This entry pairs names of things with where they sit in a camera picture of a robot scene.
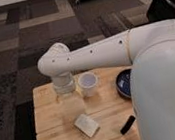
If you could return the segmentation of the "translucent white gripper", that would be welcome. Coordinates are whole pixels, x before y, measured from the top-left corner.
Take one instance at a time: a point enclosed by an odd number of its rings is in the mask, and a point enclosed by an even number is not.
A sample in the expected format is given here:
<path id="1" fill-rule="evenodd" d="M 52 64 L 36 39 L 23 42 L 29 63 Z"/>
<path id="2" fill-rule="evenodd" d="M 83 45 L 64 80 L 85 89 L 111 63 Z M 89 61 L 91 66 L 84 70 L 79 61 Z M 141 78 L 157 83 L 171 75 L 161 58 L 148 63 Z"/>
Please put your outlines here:
<path id="1" fill-rule="evenodd" d="M 54 85 L 55 93 L 57 94 L 57 99 L 65 99 L 67 96 L 72 95 L 73 92 L 76 90 L 75 81 L 72 80 L 70 83 L 64 86 L 56 86 Z"/>

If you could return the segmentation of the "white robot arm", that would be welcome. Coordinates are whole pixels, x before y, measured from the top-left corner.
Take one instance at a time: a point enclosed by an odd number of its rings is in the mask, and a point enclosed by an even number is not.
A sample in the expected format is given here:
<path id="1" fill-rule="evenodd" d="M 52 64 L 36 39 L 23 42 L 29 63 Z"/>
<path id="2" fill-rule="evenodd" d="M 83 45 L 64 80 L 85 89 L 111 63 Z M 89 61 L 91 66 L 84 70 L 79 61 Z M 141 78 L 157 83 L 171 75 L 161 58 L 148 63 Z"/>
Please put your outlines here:
<path id="1" fill-rule="evenodd" d="M 141 140 L 175 140 L 175 19 L 124 30 L 74 51 L 56 42 L 37 63 L 62 91 L 72 84 L 72 71 L 128 65 Z"/>

